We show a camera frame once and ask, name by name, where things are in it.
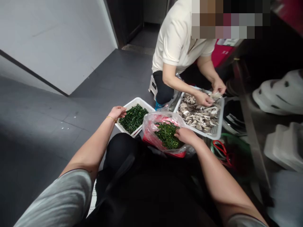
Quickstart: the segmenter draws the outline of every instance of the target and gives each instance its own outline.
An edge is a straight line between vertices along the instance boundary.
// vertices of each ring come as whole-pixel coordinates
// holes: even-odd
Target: doorway
[[[177,0],[106,0],[118,48],[153,55],[161,24]]]

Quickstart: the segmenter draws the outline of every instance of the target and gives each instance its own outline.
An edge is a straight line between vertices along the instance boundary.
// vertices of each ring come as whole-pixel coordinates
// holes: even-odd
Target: white plastic basket
[[[126,111],[128,111],[129,109],[131,109],[132,107],[136,106],[137,104],[139,104],[140,106],[142,106],[142,108],[145,108],[149,113],[156,111],[153,107],[151,107],[149,104],[147,104],[147,102],[145,102],[143,99],[141,99],[139,97],[133,99],[128,104],[126,104],[124,107],[126,108]],[[123,126],[119,123],[119,120],[118,120],[118,122],[115,125],[117,126],[117,128],[121,132],[125,132],[125,133],[129,134],[123,128]],[[131,135],[132,137],[135,137],[141,130],[142,130],[142,125],[140,125],[139,128],[137,128],[132,134],[129,134],[129,135]]]
[[[194,86],[191,86],[191,87],[193,87],[193,88],[195,88],[197,90],[202,90],[201,88],[198,88],[198,87],[194,87]],[[206,91],[206,90],[203,90],[203,92],[205,92],[207,94],[211,93],[210,91]],[[179,98],[179,100],[177,102],[177,105],[176,105],[176,107],[174,109],[174,113],[177,112],[177,110],[178,110],[178,108],[179,108],[179,106],[181,104],[183,96],[184,96],[184,92],[182,92],[182,94],[181,94],[181,96],[180,96],[180,98]],[[221,130],[222,130],[222,121],[223,121],[223,111],[224,111],[224,98],[221,98],[217,104],[221,107],[220,110],[219,110],[219,125],[213,126],[211,128],[210,132],[209,132],[209,135],[206,134],[206,133],[204,133],[204,132],[201,132],[200,130],[198,130],[198,129],[194,128],[194,127],[188,126],[188,128],[191,129],[191,130],[193,130],[197,134],[200,134],[200,135],[202,135],[204,137],[208,137],[208,138],[210,138],[212,140],[218,140],[218,139],[220,139],[220,137],[221,137]]]

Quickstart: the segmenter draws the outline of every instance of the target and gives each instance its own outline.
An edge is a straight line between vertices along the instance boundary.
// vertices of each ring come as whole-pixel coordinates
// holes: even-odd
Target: stainless steel shelf
[[[277,124],[289,126],[290,122],[302,122],[303,116],[278,116],[263,112],[252,98],[253,88],[248,83],[250,75],[244,60],[234,61],[233,70],[256,174],[260,184],[269,190],[269,173],[277,172],[282,167],[264,155],[266,137],[275,132]]]

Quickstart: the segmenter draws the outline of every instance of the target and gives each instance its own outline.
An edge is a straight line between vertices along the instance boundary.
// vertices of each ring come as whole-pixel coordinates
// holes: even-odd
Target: white shirt
[[[163,63],[177,66],[182,73],[199,56],[213,52],[216,39],[192,39],[192,1],[178,0],[161,26],[152,59],[152,72],[162,71]]]

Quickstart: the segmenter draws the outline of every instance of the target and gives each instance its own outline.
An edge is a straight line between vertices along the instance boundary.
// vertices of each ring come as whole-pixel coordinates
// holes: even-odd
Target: gray sleeve
[[[261,221],[245,214],[236,214],[232,216],[228,222],[227,227],[267,227]]]
[[[86,170],[56,179],[29,206],[15,226],[74,226],[90,205],[92,180]]]

